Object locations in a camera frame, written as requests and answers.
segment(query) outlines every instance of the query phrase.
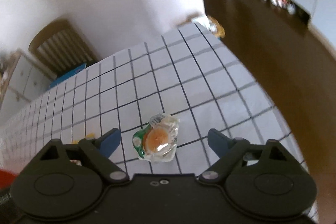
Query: drawer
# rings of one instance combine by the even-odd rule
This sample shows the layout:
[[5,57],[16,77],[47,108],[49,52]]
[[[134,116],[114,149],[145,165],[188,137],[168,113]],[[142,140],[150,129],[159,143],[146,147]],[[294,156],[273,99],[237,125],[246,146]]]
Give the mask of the drawer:
[[4,125],[9,118],[18,113],[28,102],[7,89],[0,110],[0,126]]
[[24,97],[33,101],[42,93],[46,92],[45,78],[45,75],[39,69],[32,67],[23,93]]
[[33,65],[24,56],[21,56],[10,79],[9,86],[23,94],[32,67]]

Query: baseboard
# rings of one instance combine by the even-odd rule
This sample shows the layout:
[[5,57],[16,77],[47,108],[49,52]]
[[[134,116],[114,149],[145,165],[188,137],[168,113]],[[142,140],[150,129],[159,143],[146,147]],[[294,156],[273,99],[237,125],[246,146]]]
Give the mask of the baseboard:
[[336,48],[332,45],[329,39],[327,39],[317,27],[315,27],[311,22],[308,23],[308,30],[316,37],[323,46],[330,52],[333,58],[336,60]]

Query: plastic wrapper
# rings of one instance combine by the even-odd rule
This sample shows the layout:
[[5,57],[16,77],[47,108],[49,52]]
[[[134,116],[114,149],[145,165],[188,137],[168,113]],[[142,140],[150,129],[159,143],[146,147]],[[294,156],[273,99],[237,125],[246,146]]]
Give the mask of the plastic wrapper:
[[157,114],[149,125],[133,135],[133,146],[140,160],[171,161],[176,153],[179,120],[167,114]]

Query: plastic bag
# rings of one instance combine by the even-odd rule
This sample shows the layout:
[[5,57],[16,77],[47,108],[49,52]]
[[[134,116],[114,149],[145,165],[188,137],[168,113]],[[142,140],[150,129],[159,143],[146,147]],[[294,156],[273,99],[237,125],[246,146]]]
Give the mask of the plastic bag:
[[133,147],[140,160],[171,161],[176,153],[179,120],[167,114],[157,114],[149,125],[133,135]]

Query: chair backrest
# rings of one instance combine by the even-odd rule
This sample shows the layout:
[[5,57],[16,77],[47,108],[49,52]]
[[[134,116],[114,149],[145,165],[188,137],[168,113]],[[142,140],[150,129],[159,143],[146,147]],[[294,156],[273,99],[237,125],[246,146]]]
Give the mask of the chair backrest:
[[66,19],[58,19],[45,26],[34,37],[28,51],[57,75],[80,64],[98,61]]

